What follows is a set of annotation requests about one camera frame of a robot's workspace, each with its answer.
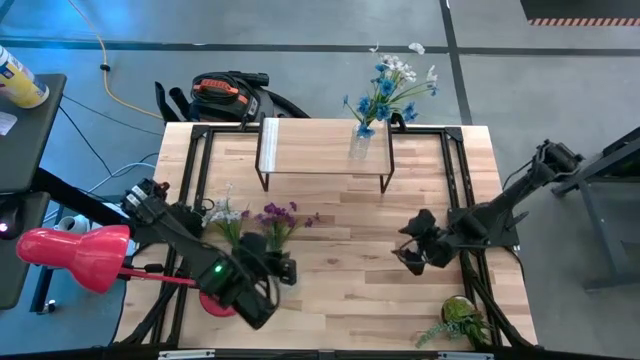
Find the orange striped sign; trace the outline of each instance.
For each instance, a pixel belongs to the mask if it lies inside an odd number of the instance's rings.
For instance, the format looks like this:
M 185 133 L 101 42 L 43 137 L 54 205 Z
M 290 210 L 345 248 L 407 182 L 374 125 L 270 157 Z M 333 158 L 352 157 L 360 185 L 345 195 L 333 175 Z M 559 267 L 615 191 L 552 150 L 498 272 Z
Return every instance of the orange striped sign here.
M 528 22 L 533 26 L 639 26 L 640 18 L 543 18 Z

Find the concrete floor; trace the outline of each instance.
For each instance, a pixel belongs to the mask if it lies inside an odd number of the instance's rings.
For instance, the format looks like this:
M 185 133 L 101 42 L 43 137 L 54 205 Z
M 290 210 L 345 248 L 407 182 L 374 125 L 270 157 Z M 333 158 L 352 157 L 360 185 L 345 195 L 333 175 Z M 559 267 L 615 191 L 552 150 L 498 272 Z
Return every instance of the concrete floor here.
M 640 47 L 640 28 L 530 27 L 517 0 L 450 0 L 458 45 L 517 48 Z M 81 8 L 107 40 L 287 45 L 446 46 L 438 0 L 211 1 L 87 0 Z M 0 36 L 15 39 L 92 40 L 82 19 L 65 1 L 23 0 L 0 23 Z M 130 111 L 104 93 L 96 50 L 10 49 L 34 72 L 62 72 L 66 95 L 96 110 L 147 130 L 162 132 L 157 120 Z M 156 111 L 153 81 L 186 88 L 206 71 L 266 72 L 270 89 L 314 117 L 344 117 L 342 95 L 358 94 L 372 74 L 375 58 L 357 52 L 203 52 L 109 51 L 112 89 L 123 99 Z M 418 102 L 429 124 L 460 124 L 449 56 L 427 54 L 413 64 L 425 71 L 436 64 L 441 93 Z M 488 125 L 503 177 L 526 162 L 545 138 L 562 141 L 589 157 L 638 126 L 636 118 L 640 57 L 462 56 L 462 72 L 474 124 Z M 63 106 L 116 169 L 159 149 L 161 138 L 105 121 L 63 100 Z M 43 166 L 69 183 L 91 187 L 106 176 L 68 121 L 59 116 Z M 108 183 L 98 194 L 120 193 L 148 169 Z M 607 274 L 586 210 L 578 194 L 563 200 L 540 190 L 518 210 L 530 215 L 518 231 L 527 291 L 540 344 L 553 350 L 638 357 L 640 286 L 586 294 L 582 283 Z M 53 292 L 70 295 L 69 306 L 53 314 L 76 319 L 78 331 L 58 332 L 18 345 L 0 336 L 0 354 L 107 344 L 119 313 L 122 289 L 95 298 L 71 281 L 55 282 Z M 33 286 L 27 284 L 25 292 Z M 28 301 L 23 296 L 21 305 Z M 90 302 L 80 301 L 91 298 Z M 20 334 L 19 321 L 36 315 L 24 306 L 0 313 L 0 333 Z M 89 335 L 83 328 L 90 328 Z

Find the glass vase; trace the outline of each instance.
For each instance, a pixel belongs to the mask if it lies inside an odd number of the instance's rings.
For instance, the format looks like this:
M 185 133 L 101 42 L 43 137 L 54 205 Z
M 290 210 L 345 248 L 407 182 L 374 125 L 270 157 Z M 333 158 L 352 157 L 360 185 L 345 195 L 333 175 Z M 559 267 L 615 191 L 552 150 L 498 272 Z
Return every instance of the glass vase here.
M 370 129 L 367 125 L 356 124 L 353 127 L 349 146 L 349 159 L 364 160 L 367 157 L 369 143 L 371 142 L 371 136 L 373 136 L 371 132 L 373 132 L 373 129 Z

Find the black desk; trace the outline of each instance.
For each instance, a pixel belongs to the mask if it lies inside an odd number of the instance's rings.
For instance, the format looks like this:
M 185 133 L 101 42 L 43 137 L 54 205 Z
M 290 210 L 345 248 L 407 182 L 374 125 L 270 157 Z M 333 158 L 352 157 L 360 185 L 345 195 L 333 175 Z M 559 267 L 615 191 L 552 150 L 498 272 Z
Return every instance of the black desk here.
M 0 111 L 15 115 L 18 121 L 5 136 L 0 136 L 0 194 L 24 194 L 32 196 L 41 193 L 45 210 L 49 197 L 77 213 L 102 224 L 121 224 L 123 217 L 57 176 L 39 167 L 49 133 L 67 81 L 63 74 L 36 75 L 49 87 L 49 98 L 34 109 L 22 109 L 9 100 L 0 98 Z M 42 225 L 40 208 L 30 206 L 26 218 L 35 221 L 33 226 Z M 3 241 L 0 246 L 0 309 L 15 306 L 24 285 L 28 265 L 16 257 L 16 240 Z M 51 269 L 42 267 L 41 280 L 51 279 Z
M 24 200 L 24 230 L 31 230 L 42 225 L 44 213 L 49 204 L 49 194 L 38 192 L 20 195 L 0 196 L 0 204 L 6 198 L 19 196 Z M 22 285 L 24 285 L 29 264 L 22 262 L 16 255 L 16 243 L 18 239 L 0 240 L 0 310 L 10 309 L 18 303 Z

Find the spray can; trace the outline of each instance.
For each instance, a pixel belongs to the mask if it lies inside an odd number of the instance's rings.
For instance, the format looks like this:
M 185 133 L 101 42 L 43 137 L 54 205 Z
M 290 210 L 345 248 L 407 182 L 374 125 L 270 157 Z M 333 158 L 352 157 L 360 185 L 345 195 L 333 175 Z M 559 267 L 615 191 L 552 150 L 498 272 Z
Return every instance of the spray can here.
M 30 109 L 47 100 L 49 88 L 0 46 L 0 95 L 8 97 L 21 108 Z

